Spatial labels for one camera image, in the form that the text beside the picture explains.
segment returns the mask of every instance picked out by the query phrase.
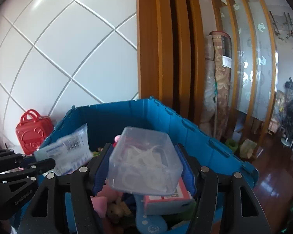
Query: metal rivet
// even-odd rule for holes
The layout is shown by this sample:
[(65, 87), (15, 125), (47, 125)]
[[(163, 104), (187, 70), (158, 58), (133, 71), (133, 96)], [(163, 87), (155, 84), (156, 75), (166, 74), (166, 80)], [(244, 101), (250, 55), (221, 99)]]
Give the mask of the metal rivet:
[(201, 171), (204, 173), (208, 173), (209, 172), (209, 168), (207, 166), (202, 166), (201, 167)]
[(86, 166), (82, 166), (82, 167), (79, 168), (79, 171), (81, 173), (85, 173), (87, 170), (88, 170), (88, 168)]
[(55, 176), (54, 173), (48, 173), (46, 177), (47, 177), (47, 178), (53, 178), (54, 176)]
[(236, 178), (242, 178), (242, 174), (241, 174), (241, 173), (234, 173), (234, 176), (235, 176)]

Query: barcode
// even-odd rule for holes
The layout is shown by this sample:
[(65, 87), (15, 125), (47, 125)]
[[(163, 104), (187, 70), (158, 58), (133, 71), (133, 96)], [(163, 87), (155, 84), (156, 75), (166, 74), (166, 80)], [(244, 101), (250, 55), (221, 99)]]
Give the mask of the barcode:
[(73, 136), (72, 138), (64, 141), (63, 143), (66, 146), (68, 152), (80, 147), (79, 138), (77, 136)]

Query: pink box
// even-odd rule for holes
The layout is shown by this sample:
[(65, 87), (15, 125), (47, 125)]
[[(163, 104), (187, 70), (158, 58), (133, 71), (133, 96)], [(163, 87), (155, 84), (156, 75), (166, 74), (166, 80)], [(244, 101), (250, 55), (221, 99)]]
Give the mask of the pink box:
[(188, 210), (191, 204), (195, 202), (190, 192), (179, 179), (175, 192), (169, 196), (144, 196), (144, 214), (145, 215), (170, 215)]

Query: hanging clothes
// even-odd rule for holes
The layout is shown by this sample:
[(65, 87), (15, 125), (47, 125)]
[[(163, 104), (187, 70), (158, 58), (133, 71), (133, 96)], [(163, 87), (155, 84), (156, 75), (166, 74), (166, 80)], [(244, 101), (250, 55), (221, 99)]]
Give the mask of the hanging clothes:
[(286, 105), (286, 116), (282, 120), (285, 135), (289, 138), (293, 135), (293, 99)]

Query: plastic box lid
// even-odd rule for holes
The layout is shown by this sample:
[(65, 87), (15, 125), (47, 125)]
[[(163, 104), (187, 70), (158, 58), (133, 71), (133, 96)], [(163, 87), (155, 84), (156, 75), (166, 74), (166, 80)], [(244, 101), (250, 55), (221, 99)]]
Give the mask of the plastic box lid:
[(112, 188), (127, 193), (174, 193), (183, 170), (167, 133), (126, 127), (109, 160)]

